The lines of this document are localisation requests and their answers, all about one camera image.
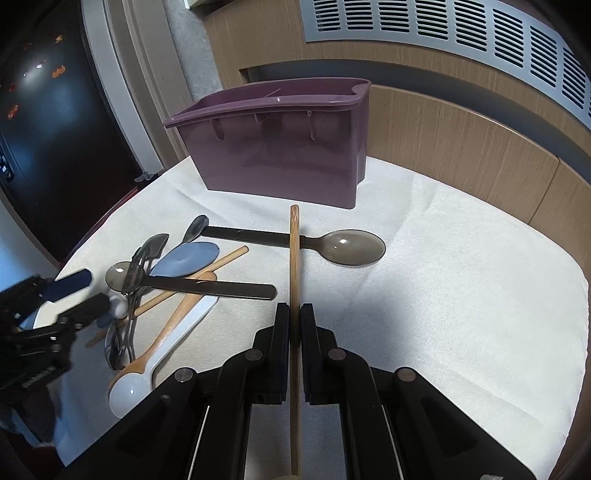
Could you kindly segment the purple plastic utensil caddy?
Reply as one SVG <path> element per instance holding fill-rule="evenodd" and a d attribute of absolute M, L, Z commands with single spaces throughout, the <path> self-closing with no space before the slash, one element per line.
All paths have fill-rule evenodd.
<path fill-rule="evenodd" d="M 211 191 L 352 209 L 366 174 L 370 83 L 315 77 L 207 95 L 164 120 Z"/>

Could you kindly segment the stainless steel spoon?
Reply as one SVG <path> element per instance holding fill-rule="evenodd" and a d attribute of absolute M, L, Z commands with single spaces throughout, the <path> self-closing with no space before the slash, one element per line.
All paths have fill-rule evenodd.
<path fill-rule="evenodd" d="M 208 224 L 209 219 L 206 215 L 198 215 L 195 217 L 187 227 L 183 239 L 181 240 L 181 244 L 187 244 L 197 239 Z"/>

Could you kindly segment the white plastic spoon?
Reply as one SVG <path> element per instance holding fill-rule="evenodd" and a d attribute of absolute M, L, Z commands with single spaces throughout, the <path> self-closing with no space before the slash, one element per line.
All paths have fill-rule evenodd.
<path fill-rule="evenodd" d="M 148 360 L 145 372 L 123 377 L 122 382 L 108 393 L 110 410 L 117 418 L 123 418 L 153 390 L 152 377 L 156 367 L 204 319 L 217 301 L 214 296 L 202 298 Z"/>

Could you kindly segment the black refrigerator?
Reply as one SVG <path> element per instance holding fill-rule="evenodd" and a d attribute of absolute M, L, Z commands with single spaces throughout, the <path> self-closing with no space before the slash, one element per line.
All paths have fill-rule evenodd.
<path fill-rule="evenodd" d="M 41 246 L 65 261 L 141 170 L 108 104 L 78 1 L 4 1 L 1 188 Z"/>

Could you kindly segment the dark grey spatula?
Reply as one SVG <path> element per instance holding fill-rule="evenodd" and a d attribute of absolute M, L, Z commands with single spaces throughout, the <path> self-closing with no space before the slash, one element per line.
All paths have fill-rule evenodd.
<path fill-rule="evenodd" d="M 122 293 L 124 295 L 129 295 L 137 289 L 137 285 L 141 282 L 145 265 L 160 257 L 168 239 L 168 233 L 153 235 L 133 255 L 122 285 Z"/>

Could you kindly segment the light blue plastic spoon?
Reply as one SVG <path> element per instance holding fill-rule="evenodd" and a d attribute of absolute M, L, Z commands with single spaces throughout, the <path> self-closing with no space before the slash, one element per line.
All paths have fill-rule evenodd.
<path fill-rule="evenodd" d="M 191 242 L 178 245 L 164 255 L 154 267 L 150 276 L 186 277 L 214 263 L 219 247 L 211 242 Z"/>

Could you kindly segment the silver ventilation grille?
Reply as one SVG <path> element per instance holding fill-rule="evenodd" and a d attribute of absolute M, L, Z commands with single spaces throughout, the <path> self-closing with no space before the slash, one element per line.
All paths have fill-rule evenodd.
<path fill-rule="evenodd" d="M 590 126 L 590 79 L 562 36 L 502 1 L 301 1 L 304 38 L 440 50 L 496 68 Z"/>

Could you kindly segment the smoky plastic spoon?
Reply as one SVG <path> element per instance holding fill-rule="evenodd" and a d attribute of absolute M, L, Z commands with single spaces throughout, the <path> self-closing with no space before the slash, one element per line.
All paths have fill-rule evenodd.
<path fill-rule="evenodd" d="M 168 278 L 150 276 L 145 272 L 140 285 L 140 288 L 142 287 L 187 294 L 202 294 L 224 298 L 267 301 L 276 298 L 277 294 L 276 287 L 271 284 Z"/>
<path fill-rule="evenodd" d="M 287 233 L 207 226 L 201 235 L 271 247 L 290 247 L 290 235 Z M 378 262 L 387 249 L 379 236 L 356 229 L 337 230 L 321 237 L 301 235 L 300 248 L 314 250 L 329 262 L 352 267 Z"/>

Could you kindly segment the wooden spoon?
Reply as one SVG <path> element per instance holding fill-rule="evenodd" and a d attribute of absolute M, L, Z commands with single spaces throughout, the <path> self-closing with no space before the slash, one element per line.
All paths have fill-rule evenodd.
<path fill-rule="evenodd" d="M 163 344 L 163 342 L 170 336 L 173 330 L 177 327 L 181 320 L 189 313 L 189 311 L 202 299 L 202 294 L 186 294 L 176 307 L 158 336 L 149 346 L 149 348 L 137 359 L 133 360 L 127 365 L 121 373 L 117 374 L 111 381 L 107 393 L 110 393 L 112 389 L 122 382 L 122 378 L 130 374 L 141 375 L 146 370 L 148 360 L 152 357 L 155 351 Z"/>

